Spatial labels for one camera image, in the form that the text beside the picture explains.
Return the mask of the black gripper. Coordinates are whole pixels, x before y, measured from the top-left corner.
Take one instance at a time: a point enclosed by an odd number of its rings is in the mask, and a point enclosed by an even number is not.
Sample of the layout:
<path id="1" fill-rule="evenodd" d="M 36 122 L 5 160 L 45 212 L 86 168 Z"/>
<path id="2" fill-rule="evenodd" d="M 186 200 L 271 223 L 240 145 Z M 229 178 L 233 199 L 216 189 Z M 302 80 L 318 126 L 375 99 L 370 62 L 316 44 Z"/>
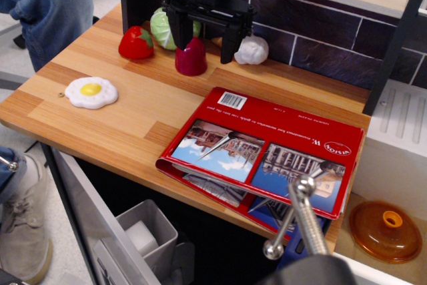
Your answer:
<path id="1" fill-rule="evenodd" d="M 242 40 L 252 33 L 254 7 L 244 0 L 164 0 L 173 40 L 184 50 L 193 38 L 193 21 L 223 27 L 221 63 L 234 58 Z"/>

